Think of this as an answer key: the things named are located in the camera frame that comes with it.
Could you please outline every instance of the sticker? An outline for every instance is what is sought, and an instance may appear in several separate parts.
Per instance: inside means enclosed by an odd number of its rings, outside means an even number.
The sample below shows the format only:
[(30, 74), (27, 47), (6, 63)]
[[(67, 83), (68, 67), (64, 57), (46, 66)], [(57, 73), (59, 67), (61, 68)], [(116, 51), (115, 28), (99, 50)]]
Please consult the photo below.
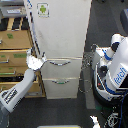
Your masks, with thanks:
[(13, 68), (8, 68), (9, 70), (13, 69)]
[(47, 3), (38, 3), (37, 10), (39, 17), (49, 17), (49, 5)]
[(7, 36), (9, 39), (13, 39), (13, 35), (11, 33), (8, 33)]
[(31, 4), (31, 1), (30, 0), (27, 0), (27, 6), (28, 6), (29, 9), (32, 8), (32, 4)]
[(26, 58), (27, 54), (26, 53), (19, 53), (19, 54), (13, 54), (14, 58)]
[(1, 58), (5, 58), (6, 56), (5, 55), (0, 55)]

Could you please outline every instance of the refrigerator handle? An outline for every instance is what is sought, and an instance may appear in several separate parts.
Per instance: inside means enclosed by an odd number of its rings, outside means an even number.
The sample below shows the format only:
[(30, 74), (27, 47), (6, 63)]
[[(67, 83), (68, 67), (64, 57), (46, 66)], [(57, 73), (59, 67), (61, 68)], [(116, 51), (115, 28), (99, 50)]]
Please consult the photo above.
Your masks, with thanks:
[(64, 63), (62, 63), (62, 64), (58, 64), (58, 63), (56, 63), (55, 61), (50, 61), (50, 63), (53, 64), (53, 65), (57, 65), (57, 66), (64, 66), (64, 65), (67, 65), (67, 64), (69, 64), (69, 63), (71, 63), (71, 62), (70, 62), (70, 61), (67, 61), (67, 62), (64, 62)]

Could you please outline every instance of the refrigerator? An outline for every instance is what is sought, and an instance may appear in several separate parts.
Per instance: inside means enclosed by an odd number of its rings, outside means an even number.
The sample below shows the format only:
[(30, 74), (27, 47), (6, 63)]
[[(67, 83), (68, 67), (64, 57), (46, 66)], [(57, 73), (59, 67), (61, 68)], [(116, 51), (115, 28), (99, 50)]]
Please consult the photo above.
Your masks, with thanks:
[(24, 0), (47, 99), (77, 98), (91, 0)]

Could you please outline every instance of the floor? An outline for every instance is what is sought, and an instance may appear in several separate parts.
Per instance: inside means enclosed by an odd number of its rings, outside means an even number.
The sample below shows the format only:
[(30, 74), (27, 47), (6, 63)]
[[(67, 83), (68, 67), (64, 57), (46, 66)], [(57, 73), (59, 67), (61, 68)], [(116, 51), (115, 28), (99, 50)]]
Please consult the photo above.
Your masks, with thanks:
[[(110, 46), (114, 33), (126, 36), (120, 23), (120, 12), (127, 7), (127, 0), (124, 3), (120, 0), (106, 0), (105, 3), (101, 3), (101, 0), (92, 0), (85, 52), (91, 52), (92, 44)], [(80, 88), (85, 91), (85, 80), (88, 79), (85, 75), (88, 73), (85, 69), (81, 72)], [(100, 109), (96, 109), (89, 100), (91, 95), (91, 100), (95, 104), (91, 91), (87, 94), (79, 91), (77, 99), (24, 98), (10, 114), (9, 128), (36, 128), (41, 125), (79, 125), (83, 128), (93, 128), (91, 115), (98, 117), (103, 128), (106, 119), (101, 115)]]

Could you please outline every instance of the white robot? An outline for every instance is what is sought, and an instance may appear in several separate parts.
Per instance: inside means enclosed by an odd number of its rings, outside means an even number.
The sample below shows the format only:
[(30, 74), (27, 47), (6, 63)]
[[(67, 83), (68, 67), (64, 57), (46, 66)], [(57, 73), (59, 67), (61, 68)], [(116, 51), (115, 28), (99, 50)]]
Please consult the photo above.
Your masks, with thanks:
[(0, 93), (0, 128), (6, 128), (8, 126), (9, 113), (13, 112), (20, 100), (32, 86), (35, 79), (34, 72), (40, 70), (47, 61), (45, 54), (43, 54), (41, 59), (38, 59), (31, 55), (31, 51), (32, 49), (27, 51), (26, 63), (29, 69), (25, 71), (23, 80), (11, 89)]
[[(120, 19), (128, 34), (128, 10), (121, 12)], [(118, 104), (128, 90), (128, 37), (114, 34), (111, 47), (96, 48), (92, 69), (94, 70), (94, 93), (106, 103)]]

